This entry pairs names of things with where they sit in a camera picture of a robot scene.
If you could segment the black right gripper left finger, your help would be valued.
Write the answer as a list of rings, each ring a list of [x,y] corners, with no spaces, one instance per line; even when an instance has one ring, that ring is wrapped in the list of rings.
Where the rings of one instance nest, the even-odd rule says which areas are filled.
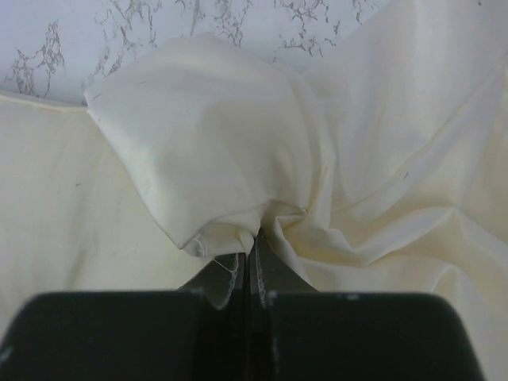
[[[244,255],[220,256],[172,291],[31,298],[1,344],[4,380],[238,380]]]

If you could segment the cream satin pillowcase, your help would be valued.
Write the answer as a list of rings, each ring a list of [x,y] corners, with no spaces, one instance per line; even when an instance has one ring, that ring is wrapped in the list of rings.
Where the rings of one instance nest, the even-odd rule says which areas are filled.
[[[180,37],[82,106],[1,96],[1,326],[163,290],[260,231],[320,291],[417,291],[507,362],[507,4],[392,1],[303,73]]]

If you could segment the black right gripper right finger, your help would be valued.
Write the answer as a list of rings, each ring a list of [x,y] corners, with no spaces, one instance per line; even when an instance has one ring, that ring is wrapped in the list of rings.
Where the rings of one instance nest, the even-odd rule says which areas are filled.
[[[248,258],[251,380],[481,380],[456,311],[430,294],[320,292],[264,236]]]

